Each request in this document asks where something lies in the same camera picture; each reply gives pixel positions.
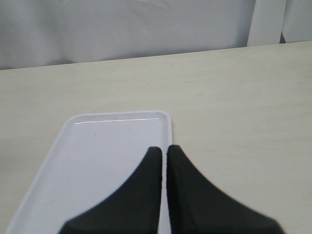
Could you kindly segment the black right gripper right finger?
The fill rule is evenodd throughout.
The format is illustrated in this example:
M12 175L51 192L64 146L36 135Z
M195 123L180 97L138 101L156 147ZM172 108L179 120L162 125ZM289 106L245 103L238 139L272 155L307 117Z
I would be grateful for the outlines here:
M168 148L166 177L173 234L284 233L277 221L218 189L178 145Z

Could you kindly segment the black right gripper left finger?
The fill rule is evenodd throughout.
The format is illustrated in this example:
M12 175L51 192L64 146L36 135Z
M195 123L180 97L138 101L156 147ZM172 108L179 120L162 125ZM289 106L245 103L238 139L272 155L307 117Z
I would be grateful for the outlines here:
M108 198L68 220L62 234L156 234L162 192L162 151L148 148L130 177Z

